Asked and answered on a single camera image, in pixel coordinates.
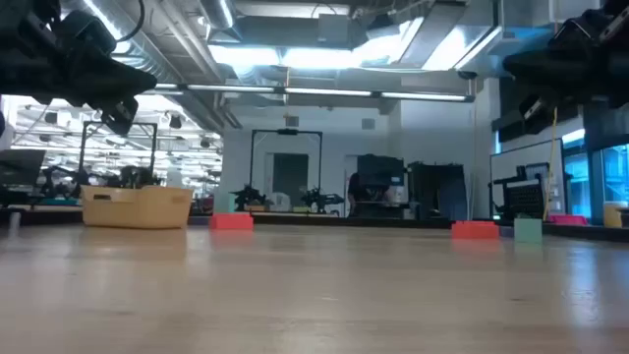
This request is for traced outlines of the silver rectangular air duct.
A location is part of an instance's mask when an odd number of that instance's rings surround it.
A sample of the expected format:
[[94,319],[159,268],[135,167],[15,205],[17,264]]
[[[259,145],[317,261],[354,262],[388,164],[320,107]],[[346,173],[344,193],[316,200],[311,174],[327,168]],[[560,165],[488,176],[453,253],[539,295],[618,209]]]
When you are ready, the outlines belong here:
[[420,0],[394,62],[421,71],[462,70],[502,32],[501,0]]

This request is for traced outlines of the orange studded block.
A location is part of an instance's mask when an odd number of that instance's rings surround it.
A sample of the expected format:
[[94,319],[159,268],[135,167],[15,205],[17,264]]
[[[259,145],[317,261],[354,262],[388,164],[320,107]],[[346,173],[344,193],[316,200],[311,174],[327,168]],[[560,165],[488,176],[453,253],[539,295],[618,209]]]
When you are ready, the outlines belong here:
[[209,219],[211,230],[253,230],[254,219],[249,213],[215,213]]
[[497,240],[500,231],[492,221],[456,221],[451,226],[451,237],[462,240]]

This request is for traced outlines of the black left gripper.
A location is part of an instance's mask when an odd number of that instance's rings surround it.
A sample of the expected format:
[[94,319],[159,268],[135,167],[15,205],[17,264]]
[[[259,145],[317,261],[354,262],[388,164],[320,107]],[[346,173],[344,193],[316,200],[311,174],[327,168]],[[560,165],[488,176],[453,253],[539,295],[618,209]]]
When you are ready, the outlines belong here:
[[75,106],[88,105],[102,111],[101,120],[134,122],[137,94],[154,89],[151,73],[79,49],[61,69],[49,65],[29,83],[29,95],[38,99],[63,98]]

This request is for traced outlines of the whiteboard with black frame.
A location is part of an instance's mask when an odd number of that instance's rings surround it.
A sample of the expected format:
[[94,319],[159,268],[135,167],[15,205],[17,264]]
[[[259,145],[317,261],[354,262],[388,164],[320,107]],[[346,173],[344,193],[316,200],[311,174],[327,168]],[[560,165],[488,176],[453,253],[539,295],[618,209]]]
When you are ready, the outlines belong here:
[[[489,163],[489,182],[514,176],[518,165],[548,162],[550,165],[549,173],[548,177],[543,182],[544,210],[542,218],[552,214],[564,214],[567,209],[562,148],[562,141],[560,139],[554,139],[493,154],[490,157]],[[493,213],[490,202],[489,210],[494,218],[500,218]]]

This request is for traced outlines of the silver round air duct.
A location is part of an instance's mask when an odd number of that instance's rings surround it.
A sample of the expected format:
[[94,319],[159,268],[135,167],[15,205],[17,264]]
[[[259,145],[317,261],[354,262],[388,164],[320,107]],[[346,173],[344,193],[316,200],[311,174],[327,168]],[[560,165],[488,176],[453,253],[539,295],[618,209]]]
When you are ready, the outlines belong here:
[[[82,10],[98,17],[115,38],[131,32],[140,19],[138,0],[62,0],[62,7],[65,11]],[[182,80],[144,30],[118,43],[112,57],[154,75],[160,83],[174,84]]]

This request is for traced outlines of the yellow cylinder container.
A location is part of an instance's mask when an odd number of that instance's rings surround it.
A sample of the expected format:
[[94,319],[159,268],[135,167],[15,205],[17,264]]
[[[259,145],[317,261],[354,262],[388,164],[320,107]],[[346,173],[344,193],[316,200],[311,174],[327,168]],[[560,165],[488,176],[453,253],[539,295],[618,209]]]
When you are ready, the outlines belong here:
[[621,211],[629,208],[628,202],[604,202],[603,226],[607,228],[622,228]]

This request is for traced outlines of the black pegboard cart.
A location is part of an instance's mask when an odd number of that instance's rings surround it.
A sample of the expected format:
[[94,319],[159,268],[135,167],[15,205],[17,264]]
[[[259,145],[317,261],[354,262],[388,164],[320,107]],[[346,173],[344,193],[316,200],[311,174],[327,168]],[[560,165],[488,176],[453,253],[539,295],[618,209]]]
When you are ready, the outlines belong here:
[[490,206],[502,220],[518,217],[541,219],[544,210],[544,185],[549,163],[518,165],[512,177],[488,183]]

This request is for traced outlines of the teal cube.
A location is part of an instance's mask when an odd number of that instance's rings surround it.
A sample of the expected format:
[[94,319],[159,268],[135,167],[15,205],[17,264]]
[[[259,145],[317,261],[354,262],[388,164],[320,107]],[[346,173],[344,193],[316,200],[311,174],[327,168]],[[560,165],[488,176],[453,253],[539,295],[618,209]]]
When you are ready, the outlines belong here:
[[543,221],[535,218],[514,220],[514,240],[518,243],[541,244],[543,242]]
[[214,195],[214,213],[231,213],[236,211],[236,196],[232,193],[217,193]]

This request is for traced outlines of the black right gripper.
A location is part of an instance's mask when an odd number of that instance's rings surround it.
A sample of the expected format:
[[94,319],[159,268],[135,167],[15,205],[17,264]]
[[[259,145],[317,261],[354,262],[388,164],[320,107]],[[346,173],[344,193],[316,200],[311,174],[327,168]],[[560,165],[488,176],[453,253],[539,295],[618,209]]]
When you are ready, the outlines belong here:
[[542,120],[564,103],[598,97],[613,108],[629,103],[629,46],[518,52],[504,58],[503,68],[533,88],[520,104],[526,121]]

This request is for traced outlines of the LED light bar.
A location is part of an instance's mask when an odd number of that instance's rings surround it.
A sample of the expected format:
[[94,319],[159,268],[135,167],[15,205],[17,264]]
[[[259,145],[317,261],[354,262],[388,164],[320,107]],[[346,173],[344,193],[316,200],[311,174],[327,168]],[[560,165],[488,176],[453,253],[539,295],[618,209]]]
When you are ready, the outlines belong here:
[[251,93],[251,94],[281,94],[281,95],[325,95],[358,97],[373,99],[395,99],[416,101],[442,102],[472,102],[473,95],[452,93],[436,93],[422,91],[382,91],[341,88],[294,88],[294,87],[263,87],[263,86],[231,86],[231,85],[187,85],[187,84],[157,84],[144,94],[182,95],[188,91],[207,91],[220,93]]

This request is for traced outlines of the black monitor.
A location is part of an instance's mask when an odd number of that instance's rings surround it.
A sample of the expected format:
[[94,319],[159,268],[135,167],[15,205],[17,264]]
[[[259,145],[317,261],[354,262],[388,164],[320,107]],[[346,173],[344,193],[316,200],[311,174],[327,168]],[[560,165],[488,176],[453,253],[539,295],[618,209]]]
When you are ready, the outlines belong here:
[[37,149],[0,150],[0,185],[33,186],[39,176],[45,151]]

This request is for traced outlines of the black station frame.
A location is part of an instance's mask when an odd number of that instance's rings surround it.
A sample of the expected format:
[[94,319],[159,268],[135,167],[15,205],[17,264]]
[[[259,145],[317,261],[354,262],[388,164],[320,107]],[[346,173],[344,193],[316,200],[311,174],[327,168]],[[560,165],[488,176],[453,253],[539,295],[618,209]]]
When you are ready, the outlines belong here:
[[321,187],[323,132],[300,131],[296,129],[254,129],[251,134],[249,184],[266,194],[266,176],[263,172],[257,177],[257,163],[262,161],[266,167],[266,156],[275,153],[307,154],[309,156],[309,186]]
[[79,165],[78,170],[80,172],[84,171],[85,164],[85,156],[86,156],[86,142],[89,138],[94,136],[98,130],[106,126],[114,135],[120,137],[129,137],[129,132],[131,131],[133,126],[138,126],[144,129],[145,127],[149,127],[152,129],[151,133],[145,133],[145,135],[150,139],[151,142],[151,150],[149,156],[149,167],[148,170],[150,172],[154,171],[154,163],[155,163],[155,155],[157,149],[157,135],[158,135],[158,126],[156,123],[134,123],[134,122],[117,122],[112,119],[107,118],[104,122],[97,121],[84,121],[83,122],[83,130],[81,135],[81,145],[80,145],[80,157],[79,157]]

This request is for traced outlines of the yellow plastic bin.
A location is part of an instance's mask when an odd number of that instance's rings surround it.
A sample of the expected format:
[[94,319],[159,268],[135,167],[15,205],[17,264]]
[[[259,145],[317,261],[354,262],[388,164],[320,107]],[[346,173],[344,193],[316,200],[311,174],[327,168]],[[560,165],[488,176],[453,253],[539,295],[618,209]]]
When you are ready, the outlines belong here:
[[193,191],[144,186],[141,189],[83,186],[86,226],[179,229],[188,224]]

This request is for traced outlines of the black curtained cabinet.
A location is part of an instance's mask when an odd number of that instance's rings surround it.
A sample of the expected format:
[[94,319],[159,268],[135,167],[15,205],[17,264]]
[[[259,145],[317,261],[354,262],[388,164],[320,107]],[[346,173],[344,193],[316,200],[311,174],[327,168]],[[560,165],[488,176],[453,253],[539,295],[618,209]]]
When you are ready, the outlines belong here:
[[413,162],[408,168],[410,202],[414,205],[416,219],[458,221],[468,218],[463,165]]

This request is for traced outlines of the black aluminium table frame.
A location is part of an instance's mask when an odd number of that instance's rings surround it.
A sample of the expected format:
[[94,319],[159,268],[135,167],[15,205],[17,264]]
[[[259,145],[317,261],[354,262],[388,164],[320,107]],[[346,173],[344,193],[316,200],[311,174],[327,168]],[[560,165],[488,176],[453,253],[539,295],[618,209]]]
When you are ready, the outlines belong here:
[[[83,222],[83,208],[69,206],[48,206],[45,210],[30,210],[22,207],[0,207],[0,225],[7,224],[13,214],[21,217],[26,225],[52,225]],[[343,218],[328,214],[299,214],[259,212],[251,214],[254,226],[258,224],[287,224],[309,226],[348,226],[378,228],[417,228],[417,229],[450,229],[456,221],[445,219],[400,219],[400,218]],[[492,221],[497,226],[513,226],[514,220],[473,220]],[[603,226],[570,226],[557,225],[543,221],[543,235],[583,239],[590,241],[606,241],[629,244],[629,228],[607,228]]]

